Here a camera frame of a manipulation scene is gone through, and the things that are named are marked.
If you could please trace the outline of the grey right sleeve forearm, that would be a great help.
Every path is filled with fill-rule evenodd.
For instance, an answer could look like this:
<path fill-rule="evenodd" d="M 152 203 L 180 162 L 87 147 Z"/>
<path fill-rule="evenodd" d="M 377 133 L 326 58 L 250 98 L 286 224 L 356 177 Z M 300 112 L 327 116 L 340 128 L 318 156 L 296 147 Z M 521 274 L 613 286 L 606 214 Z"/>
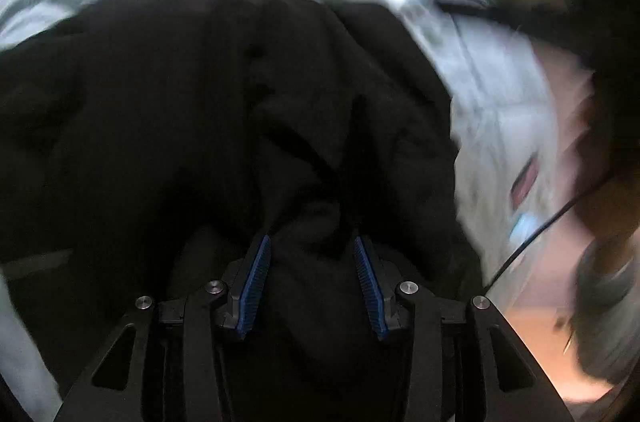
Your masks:
<path fill-rule="evenodd" d="M 575 269 L 570 325 L 585 374 L 612 385 L 624 382 L 639 360 L 639 243 L 618 271 L 599 274 L 597 245 L 582 253 Z"/>

